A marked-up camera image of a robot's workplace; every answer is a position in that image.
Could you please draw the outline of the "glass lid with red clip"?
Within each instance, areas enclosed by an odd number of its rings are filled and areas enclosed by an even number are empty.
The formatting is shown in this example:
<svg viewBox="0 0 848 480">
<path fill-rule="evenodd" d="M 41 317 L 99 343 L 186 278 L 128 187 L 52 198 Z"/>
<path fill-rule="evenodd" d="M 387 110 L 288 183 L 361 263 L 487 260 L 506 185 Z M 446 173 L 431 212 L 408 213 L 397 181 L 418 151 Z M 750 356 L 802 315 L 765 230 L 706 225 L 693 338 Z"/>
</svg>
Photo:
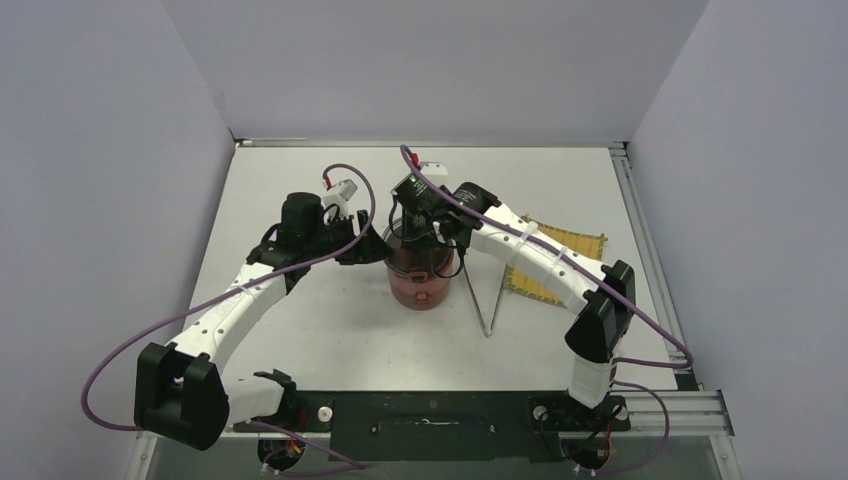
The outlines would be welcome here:
<svg viewBox="0 0 848 480">
<path fill-rule="evenodd" d="M 401 276 L 428 274 L 449 278 L 454 263 L 454 249 L 438 240 L 433 233 L 403 232 L 403 222 L 394 220 L 384 230 L 382 239 L 392 249 L 384 261 L 387 267 Z"/>
</svg>

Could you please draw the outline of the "steel tongs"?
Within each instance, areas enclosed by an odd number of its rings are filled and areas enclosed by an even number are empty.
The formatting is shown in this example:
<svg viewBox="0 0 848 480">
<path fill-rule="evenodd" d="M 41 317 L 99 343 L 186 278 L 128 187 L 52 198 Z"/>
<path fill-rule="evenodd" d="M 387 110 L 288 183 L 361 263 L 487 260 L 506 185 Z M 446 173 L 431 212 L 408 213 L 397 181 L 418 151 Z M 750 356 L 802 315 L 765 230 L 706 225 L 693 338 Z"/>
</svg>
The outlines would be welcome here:
<svg viewBox="0 0 848 480">
<path fill-rule="evenodd" d="M 507 290 L 509 266 L 499 260 L 467 257 L 464 281 L 480 330 L 486 339 L 494 335 Z"/>
</svg>

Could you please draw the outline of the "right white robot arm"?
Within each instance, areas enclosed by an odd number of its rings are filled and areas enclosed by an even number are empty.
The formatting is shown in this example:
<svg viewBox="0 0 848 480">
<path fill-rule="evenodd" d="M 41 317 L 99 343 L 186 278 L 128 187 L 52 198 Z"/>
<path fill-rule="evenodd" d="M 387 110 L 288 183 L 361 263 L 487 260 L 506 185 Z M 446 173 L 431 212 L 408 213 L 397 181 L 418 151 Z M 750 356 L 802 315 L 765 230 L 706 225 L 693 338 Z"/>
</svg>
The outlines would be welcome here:
<svg viewBox="0 0 848 480">
<path fill-rule="evenodd" d="M 633 268 L 621 260 L 608 265 L 564 246 L 472 182 L 454 192 L 435 191 L 408 175 L 391 195 L 437 237 L 524 273 L 575 314 L 564 336 L 574 354 L 565 414 L 579 428 L 599 421 L 613 382 L 613 360 L 633 317 L 623 303 L 635 299 Z"/>
</svg>

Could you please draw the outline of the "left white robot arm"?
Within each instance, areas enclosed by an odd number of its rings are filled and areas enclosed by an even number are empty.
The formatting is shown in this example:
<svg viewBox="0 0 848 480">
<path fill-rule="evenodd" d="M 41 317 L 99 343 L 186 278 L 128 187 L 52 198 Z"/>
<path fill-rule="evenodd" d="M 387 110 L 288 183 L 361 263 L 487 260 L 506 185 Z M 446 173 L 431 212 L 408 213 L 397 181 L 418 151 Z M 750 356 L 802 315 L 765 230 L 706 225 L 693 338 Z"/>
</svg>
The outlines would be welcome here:
<svg viewBox="0 0 848 480">
<path fill-rule="evenodd" d="M 319 196 L 287 196 L 281 220 L 246 258 L 227 299 L 210 307 L 166 345 L 151 343 L 137 360 L 137 427 L 188 445 L 210 448 L 226 427 L 262 419 L 274 430 L 296 421 L 295 381 L 272 369 L 226 382 L 227 362 L 261 317 L 289 294 L 318 259 L 372 264 L 392 250 L 369 225 L 365 210 L 327 218 Z"/>
</svg>

